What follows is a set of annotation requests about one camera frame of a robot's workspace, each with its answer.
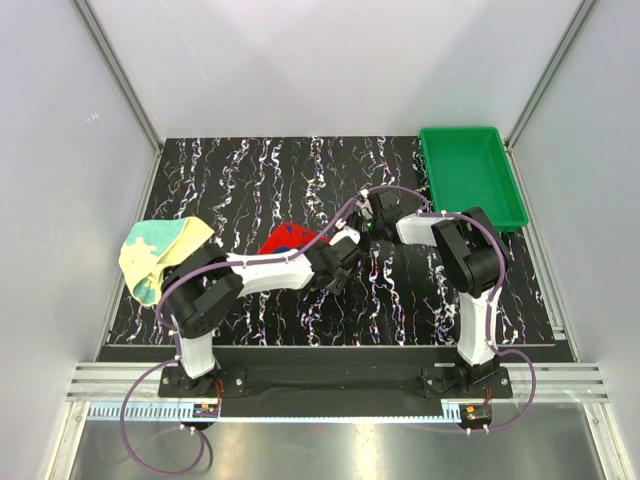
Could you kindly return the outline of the red and blue towel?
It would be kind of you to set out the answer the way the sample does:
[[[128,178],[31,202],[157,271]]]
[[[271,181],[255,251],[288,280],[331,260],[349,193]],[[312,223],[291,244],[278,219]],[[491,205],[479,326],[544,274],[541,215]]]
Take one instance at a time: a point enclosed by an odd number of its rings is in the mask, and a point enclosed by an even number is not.
[[[258,251],[259,255],[283,253],[292,249],[301,249],[308,245],[318,234],[303,226],[291,222],[281,223],[266,239]]]

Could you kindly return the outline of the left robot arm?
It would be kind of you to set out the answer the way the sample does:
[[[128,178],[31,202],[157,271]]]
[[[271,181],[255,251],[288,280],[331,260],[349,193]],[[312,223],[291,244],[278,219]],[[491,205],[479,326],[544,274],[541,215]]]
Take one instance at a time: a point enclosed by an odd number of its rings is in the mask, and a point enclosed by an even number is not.
[[[338,293],[364,256],[360,240],[359,232],[345,227],[329,242],[280,253],[235,255],[205,247],[191,255],[164,282],[156,307],[177,330],[181,384],[196,396],[214,388],[213,330],[238,299],[272,290]]]

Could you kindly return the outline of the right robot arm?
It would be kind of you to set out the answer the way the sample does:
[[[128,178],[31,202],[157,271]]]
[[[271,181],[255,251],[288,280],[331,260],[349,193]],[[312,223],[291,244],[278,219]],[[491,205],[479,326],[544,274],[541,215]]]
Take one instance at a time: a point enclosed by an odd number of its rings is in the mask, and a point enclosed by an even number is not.
[[[459,297],[459,338],[452,367],[420,374],[428,398],[487,396],[500,368],[497,301],[508,270],[506,246],[479,207],[461,213],[405,213],[390,191],[363,193],[347,225],[368,241],[438,250],[446,280]]]

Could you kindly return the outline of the green plastic bin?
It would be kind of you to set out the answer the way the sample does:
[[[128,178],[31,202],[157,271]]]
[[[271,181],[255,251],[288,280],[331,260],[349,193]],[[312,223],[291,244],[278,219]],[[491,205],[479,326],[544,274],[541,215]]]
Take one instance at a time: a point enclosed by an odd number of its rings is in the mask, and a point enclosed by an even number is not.
[[[423,128],[420,142],[436,211],[480,207],[501,233],[528,224],[520,189],[496,128]]]

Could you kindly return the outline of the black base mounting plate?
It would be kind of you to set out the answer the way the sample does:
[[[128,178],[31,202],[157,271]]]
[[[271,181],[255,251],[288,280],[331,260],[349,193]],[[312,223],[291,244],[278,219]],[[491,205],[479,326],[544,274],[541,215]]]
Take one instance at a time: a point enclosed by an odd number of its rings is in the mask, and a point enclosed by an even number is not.
[[[216,347],[214,370],[198,379],[163,368],[158,393],[219,399],[225,418],[420,417],[463,403],[513,397],[506,368],[469,380],[452,347]]]

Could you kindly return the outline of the yellow and green towel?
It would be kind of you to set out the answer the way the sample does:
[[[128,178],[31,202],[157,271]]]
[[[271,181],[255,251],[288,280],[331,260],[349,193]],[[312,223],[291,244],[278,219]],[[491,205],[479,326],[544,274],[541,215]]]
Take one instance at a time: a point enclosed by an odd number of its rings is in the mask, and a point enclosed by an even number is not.
[[[164,270],[181,264],[213,234],[211,227],[193,216],[134,224],[118,259],[133,298],[144,307],[156,305],[162,296]]]

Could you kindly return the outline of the aluminium rail frame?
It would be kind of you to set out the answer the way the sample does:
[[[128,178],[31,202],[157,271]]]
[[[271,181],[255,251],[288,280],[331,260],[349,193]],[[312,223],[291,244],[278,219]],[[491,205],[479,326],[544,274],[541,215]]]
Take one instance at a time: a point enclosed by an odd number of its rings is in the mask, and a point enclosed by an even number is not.
[[[67,398],[116,400],[132,390],[139,398],[247,398],[268,392],[385,392],[425,396],[420,374],[439,375],[448,364],[261,364],[231,363],[213,374],[190,380],[176,367],[153,370],[146,363],[82,363]],[[603,403],[608,395],[598,368],[585,363],[508,363],[490,382],[489,394],[447,394],[441,399],[490,398],[523,402]]]

